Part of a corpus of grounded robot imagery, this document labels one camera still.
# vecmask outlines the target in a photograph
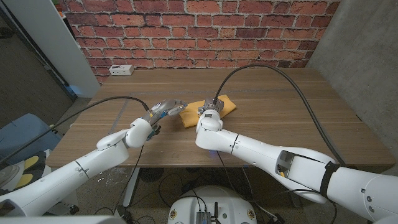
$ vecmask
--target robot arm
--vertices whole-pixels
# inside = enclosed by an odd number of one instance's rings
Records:
[[[230,153],[273,176],[290,190],[313,202],[327,198],[373,222],[398,218],[398,177],[340,167],[320,152],[273,146],[223,129],[222,103],[207,99],[197,124],[195,143],[203,149]]]
[[[186,104],[180,100],[165,100],[156,104],[142,118],[124,129],[99,140],[94,151],[51,172],[49,175],[6,195],[0,202],[8,202],[15,207],[6,216],[40,216],[57,204],[88,179],[115,167],[128,157],[130,147],[141,147],[159,132],[159,119],[166,115],[178,114]]]

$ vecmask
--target wall outlet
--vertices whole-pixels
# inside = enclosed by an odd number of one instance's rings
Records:
[[[134,68],[132,65],[112,65],[109,71],[111,75],[131,75]]]

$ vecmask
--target gray wall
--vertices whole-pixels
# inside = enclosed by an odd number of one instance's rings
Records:
[[[398,2],[342,1],[308,68],[316,68],[398,158]],[[398,175],[397,166],[387,171]]]

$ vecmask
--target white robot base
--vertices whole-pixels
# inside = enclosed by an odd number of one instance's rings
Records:
[[[174,202],[167,223],[255,224],[257,219],[251,204],[236,192],[225,187],[207,185],[188,191]]]

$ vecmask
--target wooden tabletop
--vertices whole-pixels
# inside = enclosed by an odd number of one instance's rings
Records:
[[[314,69],[286,68],[300,87],[337,151],[350,166],[391,166],[395,159],[354,111]],[[136,70],[109,77],[90,103],[109,96],[134,96],[149,107],[164,99],[191,103],[214,97],[232,69]],[[232,76],[221,94],[237,108],[223,118],[224,128],[268,144],[314,149],[333,157],[292,86],[266,68],[248,68]],[[113,100],[83,112],[47,159],[50,167],[68,164],[90,151],[107,134],[129,128],[146,112],[131,100]],[[160,134],[144,145],[139,167],[221,167],[217,154],[195,145],[195,127],[184,128],[180,116],[160,121]],[[129,149],[121,166],[135,165],[140,149]],[[246,164],[221,153],[228,167]]]

